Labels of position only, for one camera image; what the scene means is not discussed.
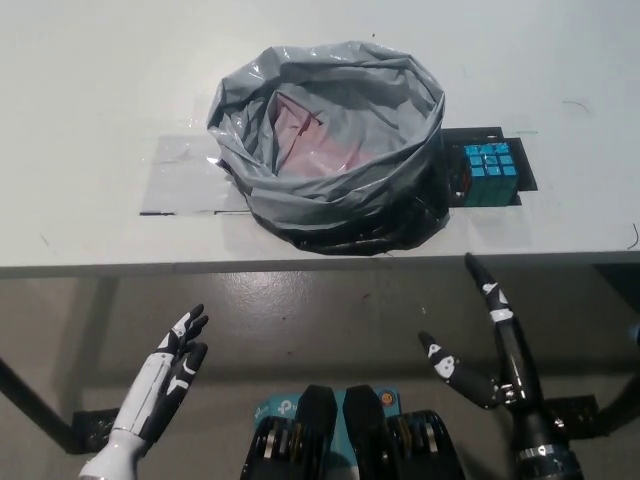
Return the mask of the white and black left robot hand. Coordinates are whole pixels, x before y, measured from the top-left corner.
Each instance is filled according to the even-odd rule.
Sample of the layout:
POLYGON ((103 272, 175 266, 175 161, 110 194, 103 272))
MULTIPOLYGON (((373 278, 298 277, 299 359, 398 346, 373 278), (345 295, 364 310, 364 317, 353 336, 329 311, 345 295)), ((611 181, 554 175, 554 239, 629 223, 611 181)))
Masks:
POLYGON ((107 444, 81 469, 81 479, 135 479, 138 463, 160 439, 180 408, 208 346, 196 338, 209 317, 196 305, 150 354, 123 401, 107 444))

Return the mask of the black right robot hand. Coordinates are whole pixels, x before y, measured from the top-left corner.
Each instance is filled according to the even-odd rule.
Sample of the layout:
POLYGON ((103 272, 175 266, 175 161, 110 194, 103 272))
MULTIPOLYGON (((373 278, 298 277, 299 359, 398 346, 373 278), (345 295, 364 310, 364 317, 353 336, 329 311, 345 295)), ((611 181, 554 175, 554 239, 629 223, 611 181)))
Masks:
POLYGON ((533 478, 558 475, 568 469, 568 442, 544 410, 544 395, 535 361, 520 322, 503 289, 471 253, 464 263, 486 304, 500 364, 498 380, 463 365, 426 331, 418 333, 429 363, 440 379, 477 406, 504 406, 513 420, 516 465, 533 478))

